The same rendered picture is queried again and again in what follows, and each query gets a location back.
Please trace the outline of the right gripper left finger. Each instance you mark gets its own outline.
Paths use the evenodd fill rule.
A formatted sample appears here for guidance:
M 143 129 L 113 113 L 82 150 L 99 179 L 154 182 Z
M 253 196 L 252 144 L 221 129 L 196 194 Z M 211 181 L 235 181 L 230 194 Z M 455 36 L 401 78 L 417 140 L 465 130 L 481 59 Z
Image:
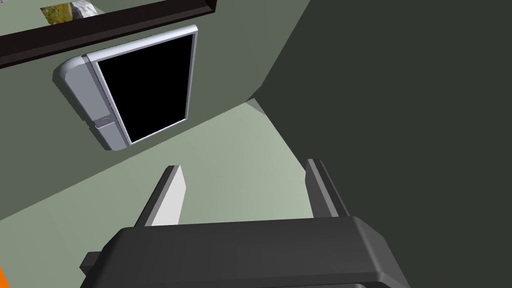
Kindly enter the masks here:
M 180 165 L 168 166 L 146 202 L 135 227 L 170 226 L 179 223 L 186 192 Z

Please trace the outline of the grey wall screen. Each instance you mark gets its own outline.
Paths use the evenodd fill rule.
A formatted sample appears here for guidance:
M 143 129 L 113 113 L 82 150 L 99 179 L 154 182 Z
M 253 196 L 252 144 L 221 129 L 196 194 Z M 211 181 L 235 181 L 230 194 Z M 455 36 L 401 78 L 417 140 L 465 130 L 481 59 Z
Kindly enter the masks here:
M 189 25 L 61 65 L 62 80 L 111 150 L 188 118 L 198 32 Z

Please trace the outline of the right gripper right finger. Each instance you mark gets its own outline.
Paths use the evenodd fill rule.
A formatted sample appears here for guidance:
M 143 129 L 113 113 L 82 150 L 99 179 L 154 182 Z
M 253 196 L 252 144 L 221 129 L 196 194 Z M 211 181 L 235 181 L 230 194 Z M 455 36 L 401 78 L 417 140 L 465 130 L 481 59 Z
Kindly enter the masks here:
M 314 218 L 348 217 L 350 214 L 323 162 L 308 159 L 305 186 Z

